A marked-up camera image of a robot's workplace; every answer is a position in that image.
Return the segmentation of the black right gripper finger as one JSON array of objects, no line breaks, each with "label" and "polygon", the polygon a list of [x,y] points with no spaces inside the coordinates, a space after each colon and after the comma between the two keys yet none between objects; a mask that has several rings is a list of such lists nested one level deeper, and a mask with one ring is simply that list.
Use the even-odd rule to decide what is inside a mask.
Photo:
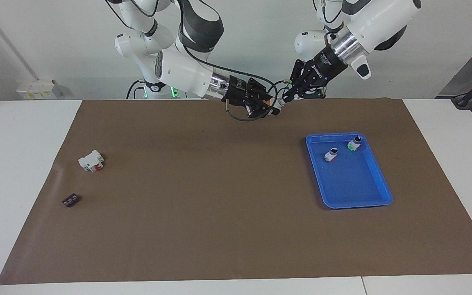
[{"label": "black right gripper finger", "polygon": [[266,116],[271,115],[273,113],[273,109],[271,108],[270,104],[270,100],[255,103],[245,101],[245,107],[248,112],[247,120],[264,119]]},{"label": "black right gripper finger", "polygon": [[266,86],[254,78],[247,81],[247,105],[272,105],[274,97],[269,95]]}]

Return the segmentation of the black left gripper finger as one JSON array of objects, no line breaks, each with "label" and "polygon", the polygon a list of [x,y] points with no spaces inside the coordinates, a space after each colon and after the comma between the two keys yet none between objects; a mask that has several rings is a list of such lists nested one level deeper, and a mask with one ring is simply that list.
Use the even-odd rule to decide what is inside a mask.
[{"label": "black left gripper finger", "polygon": [[312,59],[309,61],[297,59],[290,76],[291,86],[300,90],[313,89],[312,85],[315,83],[313,65],[315,62]]},{"label": "black left gripper finger", "polygon": [[284,93],[281,94],[281,107],[285,106],[294,100],[316,100],[326,98],[326,86],[313,88],[309,90],[300,90],[294,86],[288,88]]}]

